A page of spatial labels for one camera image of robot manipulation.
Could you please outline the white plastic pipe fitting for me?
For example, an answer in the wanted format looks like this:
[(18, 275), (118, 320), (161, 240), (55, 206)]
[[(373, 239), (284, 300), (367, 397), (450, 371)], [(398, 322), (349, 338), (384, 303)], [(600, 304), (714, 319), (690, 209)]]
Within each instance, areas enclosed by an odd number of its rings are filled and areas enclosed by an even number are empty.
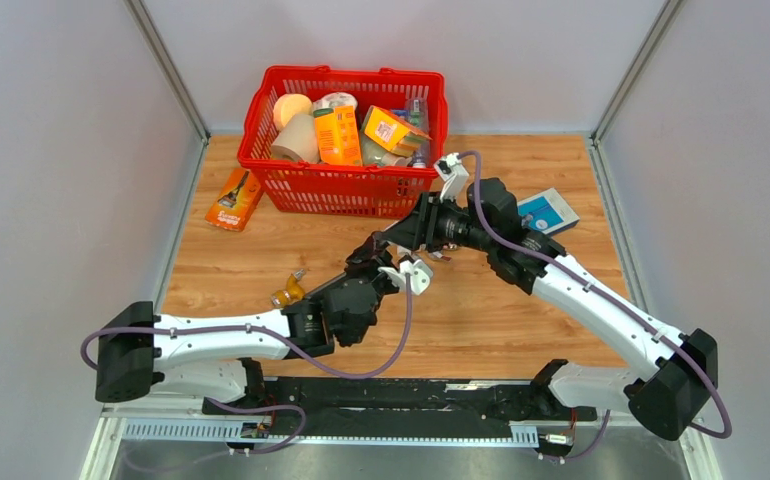
[(398, 259), (400, 261), (403, 261), (405, 259), (414, 259), (415, 258), (414, 253), (410, 249), (405, 248), (403, 246), (397, 245), (396, 246), (396, 252), (397, 252), (397, 257), (398, 257)]

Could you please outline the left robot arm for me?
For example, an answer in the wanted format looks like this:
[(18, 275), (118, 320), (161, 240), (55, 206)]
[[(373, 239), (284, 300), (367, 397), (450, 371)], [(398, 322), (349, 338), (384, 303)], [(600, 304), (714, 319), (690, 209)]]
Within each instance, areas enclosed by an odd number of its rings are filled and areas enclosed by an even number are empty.
[(92, 337), (94, 396), (119, 403), (153, 391), (196, 394), (254, 414), (265, 405), (267, 389), (246, 360), (315, 358), (361, 342), (383, 298), (404, 290), (412, 261), (394, 258), (373, 234), (348, 256), (343, 273), (279, 309), (191, 319), (161, 315), (150, 300), (135, 301)]

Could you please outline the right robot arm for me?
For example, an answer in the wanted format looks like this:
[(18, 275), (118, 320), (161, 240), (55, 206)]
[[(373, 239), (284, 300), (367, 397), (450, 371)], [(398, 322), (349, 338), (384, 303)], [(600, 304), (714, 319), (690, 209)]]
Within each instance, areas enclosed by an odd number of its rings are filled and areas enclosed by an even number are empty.
[(500, 279), (564, 311), (626, 363), (548, 364), (546, 381), (531, 392), (539, 415), (553, 419), (569, 407), (593, 407), (628, 413), (666, 440), (687, 428), (721, 439), (732, 434), (710, 334), (684, 333), (605, 286), (551, 237), (523, 225), (515, 196), (500, 179), (472, 183), (467, 200), (461, 207), (441, 192), (424, 194), (382, 237), (408, 250), (454, 244), (485, 253)]

